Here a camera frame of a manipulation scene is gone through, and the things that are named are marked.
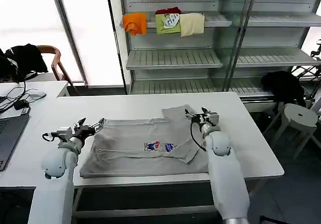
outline orange cloth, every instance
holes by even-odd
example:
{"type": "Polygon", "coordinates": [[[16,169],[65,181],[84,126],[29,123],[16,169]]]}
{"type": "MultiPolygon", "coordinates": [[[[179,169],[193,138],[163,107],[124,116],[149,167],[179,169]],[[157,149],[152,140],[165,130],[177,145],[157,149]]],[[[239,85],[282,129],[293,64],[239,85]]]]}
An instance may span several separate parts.
{"type": "Polygon", "coordinates": [[[145,13],[132,13],[122,17],[125,31],[130,31],[132,36],[145,35],[147,32],[147,15],[145,13]]]}

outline computer mouse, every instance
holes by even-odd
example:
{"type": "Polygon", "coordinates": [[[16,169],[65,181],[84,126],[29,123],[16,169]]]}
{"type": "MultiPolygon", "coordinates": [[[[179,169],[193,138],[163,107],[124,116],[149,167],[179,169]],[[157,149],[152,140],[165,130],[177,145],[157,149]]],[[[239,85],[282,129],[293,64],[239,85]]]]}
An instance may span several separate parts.
{"type": "Polygon", "coordinates": [[[47,94],[41,90],[36,90],[36,89],[29,89],[26,91],[26,94],[28,95],[29,98],[32,100],[37,100],[40,98],[43,98],[47,94]]]}

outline red cloth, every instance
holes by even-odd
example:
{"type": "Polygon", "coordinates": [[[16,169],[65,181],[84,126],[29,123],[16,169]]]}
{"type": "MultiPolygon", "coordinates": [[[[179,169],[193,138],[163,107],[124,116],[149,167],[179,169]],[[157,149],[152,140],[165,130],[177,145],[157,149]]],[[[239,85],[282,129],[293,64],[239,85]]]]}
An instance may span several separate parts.
{"type": "Polygon", "coordinates": [[[160,15],[160,14],[180,14],[180,13],[181,13],[181,10],[178,7],[174,7],[174,8],[158,10],[158,11],[155,12],[155,15],[160,15]]]}

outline gray t-shirt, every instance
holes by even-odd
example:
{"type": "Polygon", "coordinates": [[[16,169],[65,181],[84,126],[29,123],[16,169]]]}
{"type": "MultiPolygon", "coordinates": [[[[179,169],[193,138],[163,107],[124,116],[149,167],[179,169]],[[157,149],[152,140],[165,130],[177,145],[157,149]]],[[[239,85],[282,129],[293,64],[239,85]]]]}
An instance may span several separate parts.
{"type": "MultiPolygon", "coordinates": [[[[80,170],[84,178],[157,176],[208,171],[207,154],[193,142],[185,108],[163,109],[170,118],[105,120],[80,170]]],[[[197,125],[195,138],[202,142],[197,125]]]]}

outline green t-shirt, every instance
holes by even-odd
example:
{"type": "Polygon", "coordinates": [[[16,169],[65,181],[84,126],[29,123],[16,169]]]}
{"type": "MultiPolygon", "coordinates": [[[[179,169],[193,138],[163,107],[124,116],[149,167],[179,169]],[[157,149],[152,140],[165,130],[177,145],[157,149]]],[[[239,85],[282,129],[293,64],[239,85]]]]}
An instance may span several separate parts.
{"type": "Polygon", "coordinates": [[[157,34],[170,34],[181,32],[179,14],[160,14],[156,15],[157,34]]]}

